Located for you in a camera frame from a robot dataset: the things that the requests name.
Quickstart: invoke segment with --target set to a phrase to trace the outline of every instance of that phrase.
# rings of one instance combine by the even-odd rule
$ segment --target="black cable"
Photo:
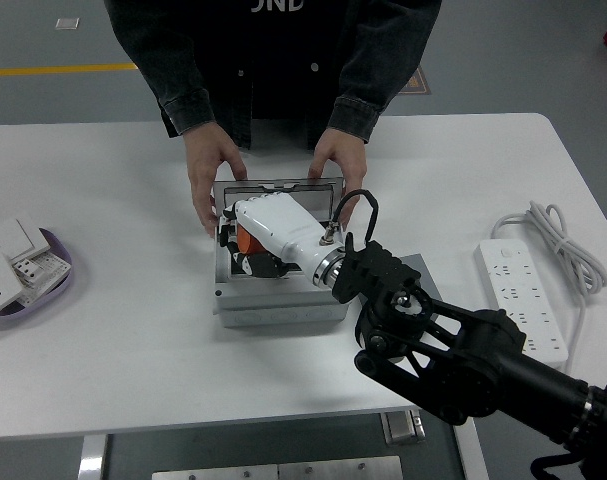
[[[559,477],[545,471],[546,468],[560,467],[583,460],[582,455],[566,453],[563,455],[552,455],[550,457],[537,458],[530,465],[530,472],[537,480],[559,480]]]
[[[376,219],[379,215],[379,202],[376,201],[376,198],[374,198],[374,195],[372,195],[369,190],[357,189],[347,193],[336,206],[336,210],[334,210],[334,216],[332,217],[332,222],[336,223],[339,221],[339,215],[341,214],[343,206],[347,203],[348,200],[350,200],[352,197],[355,197],[356,195],[363,195],[372,207],[370,221],[367,225],[367,232],[365,233],[365,243],[367,244],[372,238],[372,233],[374,233],[374,227],[376,225]]]

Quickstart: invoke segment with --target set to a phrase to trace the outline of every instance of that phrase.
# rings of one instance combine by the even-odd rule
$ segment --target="white cable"
[[[568,359],[565,364],[565,371],[568,373],[583,329],[587,308],[586,299],[588,295],[595,295],[601,291],[601,288],[607,286],[607,272],[601,262],[567,235],[565,218],[558,206],[548,205],[544,209],[542,205],[530,201],[530,207],[530,210],[524,214],[512,214],[500,218],[492,228],[491,237],[496,238],[498,229],[503,225],[530,223],[537,228],[561,264],[579,303],[579,317],[572,334]],[[558,222],[555,222],[550,216],[552,211],[556,213]]]

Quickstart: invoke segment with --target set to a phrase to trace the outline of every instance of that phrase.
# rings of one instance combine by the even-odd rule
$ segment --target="person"
[[[336,162],[345,192],[367,172],[365,144],[418,67],[441,0],[104,0],[112,28],[183,137],[192,200],[213,236],[211,189],[257,118],[305,121],[308,177]],[[344,208],[345,223],[356,199]]]

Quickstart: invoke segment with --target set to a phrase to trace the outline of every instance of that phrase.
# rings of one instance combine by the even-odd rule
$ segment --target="black denim jacket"
[[[251,144],[251,8],[305,2],[308,145],[335,128],[365,141],[425,49],[441,0],[105,0],[118,41],[156,96],[168,133],[216,121]]]

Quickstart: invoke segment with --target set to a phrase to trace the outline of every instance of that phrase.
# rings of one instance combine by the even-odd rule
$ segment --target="metal box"
[[[216,214],[238,200],[273,192],[287,192],[321,224],[328,222],[341,199],[343,178],[244,180],[214,183]],[[221,247],[216,233],[214,314],[226,327],[298,322],[340,321],[348,305],[338,303],[329,289],[312,285],[302,272],[282,278],[246,275]]]

